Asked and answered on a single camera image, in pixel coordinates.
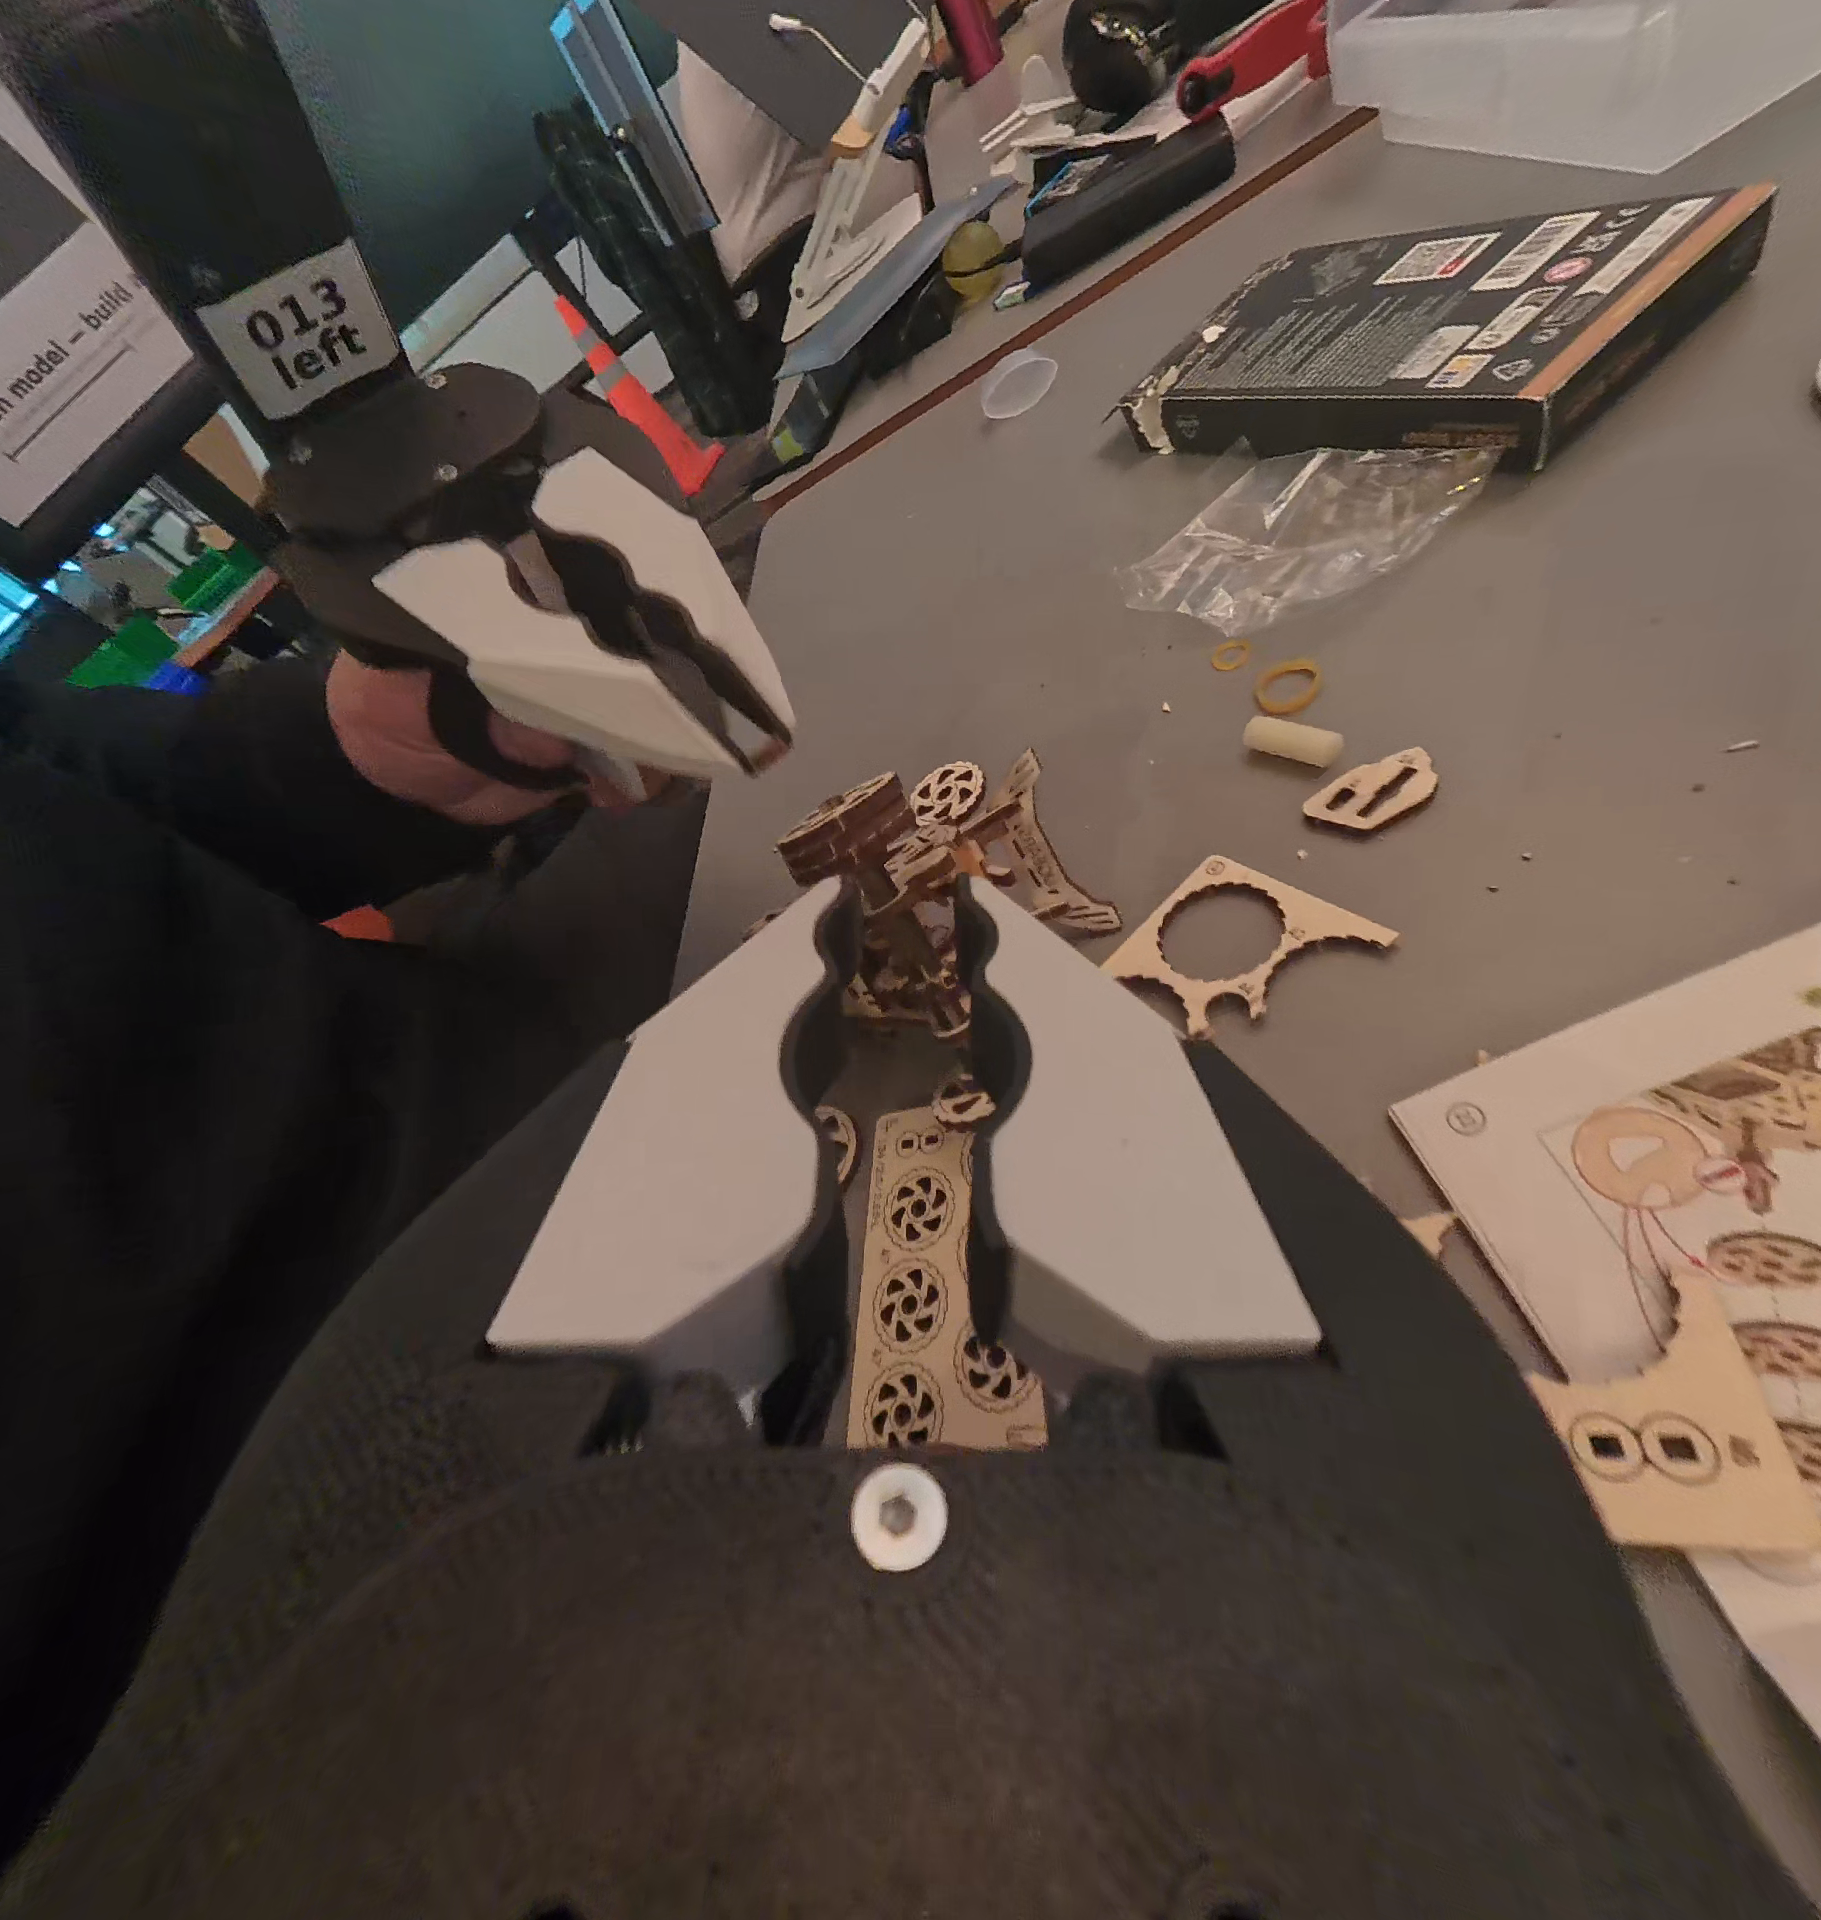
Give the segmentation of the black rectangular case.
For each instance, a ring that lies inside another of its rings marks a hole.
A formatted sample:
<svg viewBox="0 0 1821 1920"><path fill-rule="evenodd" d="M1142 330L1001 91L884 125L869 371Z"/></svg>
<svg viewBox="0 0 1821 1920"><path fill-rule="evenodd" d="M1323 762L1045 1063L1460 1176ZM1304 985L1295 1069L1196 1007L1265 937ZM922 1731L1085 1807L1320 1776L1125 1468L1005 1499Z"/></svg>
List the black rectangular case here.
<svg viewBox="0 0 1821 1920"><path fill-rule="evenodd" d="M1025 206L1019 264L1027 292L1078 275L1093 259L1203 197L1234 172L1227 112L1139 149L1070 158Z"/></svg>

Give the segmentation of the person's left hand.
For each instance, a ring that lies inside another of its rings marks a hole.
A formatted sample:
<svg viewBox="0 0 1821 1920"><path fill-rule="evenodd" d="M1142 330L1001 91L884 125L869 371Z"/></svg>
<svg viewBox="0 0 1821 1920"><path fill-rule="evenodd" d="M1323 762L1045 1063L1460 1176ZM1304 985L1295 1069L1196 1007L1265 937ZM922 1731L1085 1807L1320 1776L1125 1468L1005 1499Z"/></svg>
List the person's left hand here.
<svg viewBox="0 0 1821 1920"><path fill-rule="evenodd" d="M324 713L346 762L396 802L435 810L459 827L514 827L564 796L607 810L628 810L662 792L662 775L643 787L589 771L570 740L512 723L484 707L491 748L522 771L570 775L564 790L529 790L451 757L431 729L431 669L386 669L336 652L324 676Z"/></svg>

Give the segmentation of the instruction booklet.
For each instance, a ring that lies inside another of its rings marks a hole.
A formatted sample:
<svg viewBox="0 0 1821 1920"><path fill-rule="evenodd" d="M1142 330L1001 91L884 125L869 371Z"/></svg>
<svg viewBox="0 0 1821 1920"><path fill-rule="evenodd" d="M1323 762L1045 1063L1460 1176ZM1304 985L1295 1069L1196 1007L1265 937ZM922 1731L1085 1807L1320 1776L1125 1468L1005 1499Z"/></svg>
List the instruction booklet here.
<svg viewBox="0 0 1821 1920"><path fill-rule="evenodd" d="M1821 923L1403 1099L1550 1360L1631 1377L1701 1272L1821 1509ZM1686 1550L1821 1739L1821 1547Z"/></svg>

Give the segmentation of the clear plastic storage box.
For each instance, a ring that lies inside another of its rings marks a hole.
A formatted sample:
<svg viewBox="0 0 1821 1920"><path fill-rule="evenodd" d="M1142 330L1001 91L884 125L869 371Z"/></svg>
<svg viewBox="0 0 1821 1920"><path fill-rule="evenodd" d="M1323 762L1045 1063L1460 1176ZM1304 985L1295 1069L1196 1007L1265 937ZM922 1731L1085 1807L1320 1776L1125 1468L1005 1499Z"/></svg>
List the clear plastic storage box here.
<svg viewBox="0 0 1821 1920"><path fill-rule="evenodd" d="M1655 177L1821 76L1821 2L1328 2L1389 141Z"/></svg>

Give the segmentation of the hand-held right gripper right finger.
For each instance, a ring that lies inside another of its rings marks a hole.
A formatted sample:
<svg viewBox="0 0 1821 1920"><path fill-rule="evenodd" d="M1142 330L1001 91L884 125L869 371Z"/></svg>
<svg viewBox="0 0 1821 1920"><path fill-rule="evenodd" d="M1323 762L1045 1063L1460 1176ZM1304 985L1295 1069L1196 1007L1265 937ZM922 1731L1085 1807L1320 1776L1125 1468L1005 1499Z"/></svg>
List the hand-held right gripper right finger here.
<svg viewBox="0 0 1821 1920"><path fill-rule="evenodd" d="M1305 1360L1320 1320L1181 1033L969 879L969 1320L1054 1408L1091 1377Z"/></svg>

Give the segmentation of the wooden sheet with wheels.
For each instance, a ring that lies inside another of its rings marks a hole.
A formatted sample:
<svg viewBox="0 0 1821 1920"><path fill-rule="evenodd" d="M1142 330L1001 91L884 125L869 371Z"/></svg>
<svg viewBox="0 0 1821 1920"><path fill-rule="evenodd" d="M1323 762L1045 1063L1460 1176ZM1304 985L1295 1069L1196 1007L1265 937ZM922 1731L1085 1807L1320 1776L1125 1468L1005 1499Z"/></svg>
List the wooden sheet with wheels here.
<svg viewBox="0 0 1821 1920"><path fill-rule="evenodd" d="M1039 1380L969 1309L972 1140L933 1104L874 1133L853 1294L848 1449L1045 1446Z"/></svg>

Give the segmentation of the shield-shaped wooden offcut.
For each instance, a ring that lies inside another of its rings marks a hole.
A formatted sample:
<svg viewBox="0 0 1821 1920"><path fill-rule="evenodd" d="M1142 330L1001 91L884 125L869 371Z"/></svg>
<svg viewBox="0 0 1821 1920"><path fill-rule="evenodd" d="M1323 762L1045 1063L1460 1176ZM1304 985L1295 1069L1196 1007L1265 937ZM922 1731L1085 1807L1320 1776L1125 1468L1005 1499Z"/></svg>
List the shield-shaped wooden offcut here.
<svg viewBox="0 0 1821 1920"><path fill-rule="evenodd" d="M1354 765L1320 787L1299 810L1315 827L1369 837L1431 805L1437 790L1431 757L1413 746Z"/></svg>

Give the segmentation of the orange traffic cone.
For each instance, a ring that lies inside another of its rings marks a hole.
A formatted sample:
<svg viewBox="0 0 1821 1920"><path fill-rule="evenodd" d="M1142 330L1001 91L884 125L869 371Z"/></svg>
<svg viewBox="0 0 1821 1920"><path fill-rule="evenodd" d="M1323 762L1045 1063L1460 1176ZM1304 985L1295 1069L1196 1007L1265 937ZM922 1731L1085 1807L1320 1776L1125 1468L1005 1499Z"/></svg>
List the orange traffic cone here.
<svg viewBox="0 0 1821 1920"><path fill-rule="evenodd" d="M717 443L695 439L679 425L679 417L673 417L673 413L665 413L665 405L641 384L641 377L633 377L633 371L626 366L614 340L586 305L579 305L571 298L554 294L554 310L565 325L565 335L571 336L579 357L586 358L593 394L602 397L618 417L626 417L649 439L673 481L682 486L682 495L695 499L716 475L717 461L724 458L724 448Z"/></svg>

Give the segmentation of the wooden buggy model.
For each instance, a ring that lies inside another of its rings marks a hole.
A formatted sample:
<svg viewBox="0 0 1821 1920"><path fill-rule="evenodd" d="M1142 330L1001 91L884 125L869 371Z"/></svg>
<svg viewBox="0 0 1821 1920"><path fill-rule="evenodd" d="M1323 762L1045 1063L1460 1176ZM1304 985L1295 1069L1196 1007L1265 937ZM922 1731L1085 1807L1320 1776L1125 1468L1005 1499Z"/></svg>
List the wooden buggy model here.
<svg viewBox="0 0 1821 1920"><path fill-rule="evenodd" d="M1034 919L1067 937L1111 937L1119 907L1078 885L1036 810L1039 757L1025 748L990 783L951 758L904 783L880 775L824 799L776 839L794 885L851 879L864 936L844 1012L869 1026L918 1026L936 1039L969 1032L958 964L958 897L967 879L1013 892Z"/></svg>

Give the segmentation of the red hand tool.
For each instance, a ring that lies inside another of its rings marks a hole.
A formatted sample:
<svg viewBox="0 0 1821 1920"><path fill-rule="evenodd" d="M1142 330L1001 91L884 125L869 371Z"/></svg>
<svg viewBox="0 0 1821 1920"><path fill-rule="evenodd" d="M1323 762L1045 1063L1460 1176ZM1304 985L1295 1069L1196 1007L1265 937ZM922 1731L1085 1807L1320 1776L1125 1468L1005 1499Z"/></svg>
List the red hand tool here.
<svg viewBox="0 0 1821 1920"><path fill-rule="evenodd" d="M1304 81L1328 76L1328 5L1264 2L1246 22L1188 51L1173 81L1173 104L1186 125L1197 125L1296 67Z"/></svg>

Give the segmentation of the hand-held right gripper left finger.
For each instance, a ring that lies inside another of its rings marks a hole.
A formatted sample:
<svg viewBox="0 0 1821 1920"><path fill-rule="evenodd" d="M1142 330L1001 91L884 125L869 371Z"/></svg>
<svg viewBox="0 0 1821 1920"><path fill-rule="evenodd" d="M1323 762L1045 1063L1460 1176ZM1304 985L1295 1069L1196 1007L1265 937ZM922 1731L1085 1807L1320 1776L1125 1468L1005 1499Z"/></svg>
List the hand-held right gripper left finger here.
<svg viewBox="0 0 1821 1920"><path fill-rule="evenodd" d="M499 1355L593 1355L820 1432L844 1360L841 1151L853 885L820 879L643 1022L490 1321Z"/></svg>

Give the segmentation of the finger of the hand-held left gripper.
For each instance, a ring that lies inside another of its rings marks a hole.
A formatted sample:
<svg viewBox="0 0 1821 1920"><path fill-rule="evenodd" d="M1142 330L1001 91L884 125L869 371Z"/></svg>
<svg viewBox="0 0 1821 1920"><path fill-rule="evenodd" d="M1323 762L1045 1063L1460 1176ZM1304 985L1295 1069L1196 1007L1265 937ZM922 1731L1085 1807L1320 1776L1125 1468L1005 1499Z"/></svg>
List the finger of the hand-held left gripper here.
<svg viewBox="0 0 1821 1920"><path fill-rule="evenodd" d="M450 641L512 723L665 775L757 775L757 733L673 655L674 610L641 608L602 554L564 561L561 543L459 538L401 554L371 585Z"/></svg>
<svg viewBox="0 0 1821 1920"><path fill-rule="evenodd" d="M633 481L596 448L548 468L532 495L537 532L564 561L614 561L641 608L674 610L673 655L688 660L722 710L757 733L757 757L784 757L794 710L776 660L703 525L679 503Z"/></svg>

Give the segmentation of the person's left forearm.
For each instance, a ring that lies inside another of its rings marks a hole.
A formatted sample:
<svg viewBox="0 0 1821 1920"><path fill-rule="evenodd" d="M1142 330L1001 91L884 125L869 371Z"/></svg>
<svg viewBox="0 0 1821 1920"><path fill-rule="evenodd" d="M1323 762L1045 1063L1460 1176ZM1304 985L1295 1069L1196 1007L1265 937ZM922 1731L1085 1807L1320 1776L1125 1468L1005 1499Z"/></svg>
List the person's left forearm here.
<svg viewBox="0 0 1821 1920"><path fill-rule="evenodd" d="M405 879L410 820L354 769L306 664L201 694L36 686L0 669L0 746L129 805L311 919L378 904Z"/></svg>

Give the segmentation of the framed marker sign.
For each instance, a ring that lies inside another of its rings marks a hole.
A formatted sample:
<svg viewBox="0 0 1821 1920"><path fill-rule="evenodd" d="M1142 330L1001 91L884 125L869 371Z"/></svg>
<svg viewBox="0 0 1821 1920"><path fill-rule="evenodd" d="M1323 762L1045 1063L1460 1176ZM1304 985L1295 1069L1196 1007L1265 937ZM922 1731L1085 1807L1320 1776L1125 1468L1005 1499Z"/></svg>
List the framed marker sign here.
<svg viewBox="0 0 1821 1920"><path fill-rule="evenodd" d="M208 381L0 81L0 546L100 499Z"/></svg>

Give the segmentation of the wooden offcut with large hole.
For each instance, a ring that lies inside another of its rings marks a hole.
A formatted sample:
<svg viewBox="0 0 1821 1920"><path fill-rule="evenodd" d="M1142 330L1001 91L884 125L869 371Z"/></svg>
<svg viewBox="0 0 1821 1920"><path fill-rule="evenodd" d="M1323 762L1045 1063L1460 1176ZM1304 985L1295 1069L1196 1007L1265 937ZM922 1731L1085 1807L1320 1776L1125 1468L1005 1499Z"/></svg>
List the wooden offcut with large hole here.
<svg viewBox="0 0 1821 1920"><path fill-rule="evenodd" d="M1255 897L1275 923L1275 936L1260 961L1238 973L1186 973L1167 957L1167 928L1176 918L1207 897ZM1398 936L1348 907L1315 897L1290 883L1227 856L1207 856L1163 901L1100 964L1100 973L1125 989L1152 989L1173 1000L1188 1039L1207 1039L1215 1011L1234 1000L1251 1022L1260 1022L1269 985L1286 964L1315 948L1389 950Z"/></svg>

